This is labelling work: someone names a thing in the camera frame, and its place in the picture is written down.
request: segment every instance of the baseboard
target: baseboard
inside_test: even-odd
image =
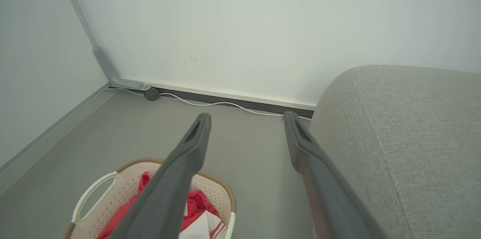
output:
[[[294,109],[314,110],[316,108],[316,104],[311,104],[311,103],[296,102],[296,101],[290,101],[290,100],[284,100],[284,99],[272,99],[272,98],[260,97],[258,95],[246,95],[246,94],[241,94],[237,92],[212,90],[207,88],[199,88],[199,87],[180,85],[180,84],[174,84],[174,83],[157,83],[156,81],[153,81],[153,80],[144,80],[144,79],[142,80],[131,79],[131,80],[139,81],[156,88],[163,88],[167,90],[174,90],[174,91],[180,91],[180,92],[186,92],[186,93],[230,98],[230,99],[257,102],[257,103],[282,106],[282,107],[293,107]]]
[[[108,83],[102,86],[0,167],[0,195],[67,133],[117,92],[105,90],[108,86]]]
[[[230,103],[237,104],[241,107],[245,107],[246,109],[257,110],[260,112],[270,112],[270,113],[276,113],[276,114],[284,114],[284,112],[287,112],[287,111],[296,112],[299,116],[306,117],[306,118],[312,118],[312,115],[314,114],[312,110],[306,110],[306,109],[295,109],[293,107],[276,106],[276,105],[264,104],[260,102],[250,102],[250,101],[217,97],[217,96],[211,96],[211,95],[186,93],[181,91],[168,90],[165,88],[157,88],[157,89],[159,90],[160,93],[172,93],[173,95],[176,95],[184,100],[190,100],[190,101],[206,103],[206,104],[218,103],[218,102],[230,102]],[[220,104],[220,105],[232,107],[232,105],[229,105],[229,104]]]

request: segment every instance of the gray wall trim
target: gray wall trim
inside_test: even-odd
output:
[[[103,73],[109,80],[110,85],[116,88],[125,88],[125,89],[140,90],[140,91],[150,90],[151,88],[150,85],[146,85],[138,81],[127,80],[127,79],[121,78],[118,75],[117,70],[113,66],[112,61],[110,61],[110,59],[107,57],[105,52],[98,45],[97,39],[95,39],[95,36],[93,35],[92,29],[89,25],[89,22],[87,22],[84,12],[82,11],[82,8],[80,7],[79,1],[70,0],[70,3],[72,4],[74,11],[77,14],[77,17],[79,18],[82,27],[84,28],[85,34],[87,35],[89,41],[92,44],[92,47],[93,47],[92,52],[94,53],[95,58],[98,61],[98,64],[100,64]]]
[[[89,41],[91,41],[92,47],[98,47],[97,39],[95,39],[95,36],[93,35],[92,29],[89,26],[89,22],[87,22],[87,19],[85,18],[82,8],[80,8],[79,2],[77,0],[70,0],[70,3],[74,7],[74,11],[85,30],[85,34],[87,35]]]
[[[117,92],[105,90],[109,85],[107,83],[96,90],[0,167],[0,195],[67,133]]]

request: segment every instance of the basket handle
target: basket handle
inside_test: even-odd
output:
[[[84,192],[84,194],[81,196],[81,198],[77,202],[77,206],[75,206],[74,213],[72,215],[72,222],[77,224],[77,223],[85,220],[90,215],[90,213],[93,211],[93,209],[95,209],[95,207],[98,205],[98,203],[100,203],[100,201],[103,199],[103,197],[108,193],[108,191],[110,191],[110,189],[112,189],[112,187],[117,182],[117,179],[118,179],[119,176],[120,176],[120,174],[118,172],[114,171],[114,172],[111,172],[109,174],[105,174],[100,179],[98,179],[95,183],[93,183],[91,186],[89,186],[89,188],[87,188],[87,190]],[[103,193],[103,195],[98,199],[98,201],[95,203],[95,205],[92,206],[92,208],[85,214],[85,216],[80,218],[80,212],[81,212],[82,208],[84,207],[84,204],[85,204],[86,200],[89,198],[89,196],[91,196],[91,194],[93,193],[93,191],[95,191],[95,189],[97,189],[99,186],[101,186],[101,184],[105,183],[110,178],[113,178],[112,184],[110,184],[110,186],[107,188],[105,193]]]

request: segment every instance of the round plastic foot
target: round plastic foot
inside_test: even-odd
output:
[[[159,90],[157,90],[156,88],[153,88],[153,87],[150,88],[150,90],[144,92],[145,98],[149,99],[150,101],[157,100],[160,97],[159,94],[160,94]]]

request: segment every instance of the sofa seam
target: sofa seam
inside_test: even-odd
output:
[[[398,215],[399,221],[401,222],[402,230],[404,231],[404,237],[407,237],[406,228],[404,227],[404,222],[405,222],[405,224],[407,226],[407,230],[409,232],[409,235],[412,239],[413,235],[411,233],[411,229],[409,228],[409,224],[407,223],[406,215],[404,214],[404,212],[402,212],[402,215],[404,217],[404,221],[403,221],[403,218],[401,217],[401,215],[399,213],[399,208],[397,207],[397,204],[396,204],[395,196],[397,197],[397,202],[399,202],[399,205],[400,205],[401,210],[402,210],[402,203],[401,203],[402,198],[400,198],[399,193],[397,193],[397,191],[396,191],[394,179],[393,179],[392,174],[390,172],[390,169],[391,169],[390,162],[388,160],[386,160],[386,158],[383,155],[383,152],[382,152],[381,147],[379,145],[378,138],[376,136],[376,133],[374,132],[374,128],[371,124],[371,121],[369,121],[368,114],[366,113],[366,109],[364,109],[364,106],[361,102],[361,98],[359,97],[359,94],[357,93],[357,89],[356,89],[356,86],[354,85],[354,81],[352,81],[352,68],[349,69],[349,79],[351,80],[352,88],[354,89],[354,93],[356,94],[359,105],[361,106],[361,109],[364,113],[364,117],[366,118],[366,121],[369,125],[369,129],[371,130],[371,134],[372,134],[372,136],[374,136],[374,140],[376,141],[376,146],[378,147],[378,151],[379,151],[379,152],[377,152],[377,150],[375,150],[376,156],[377,156],[378,160],[383,162],[384,165],[387,167],[387,173],[389,175],[389,179],[388,179],[388,176],[386,175],[386,171],[384,169],[383,169],[383,174],[384,174],[384,178],[386,179],[386,183],[388,184],[389,194],[390,194],[391,199],[394,203],[396,213]]]

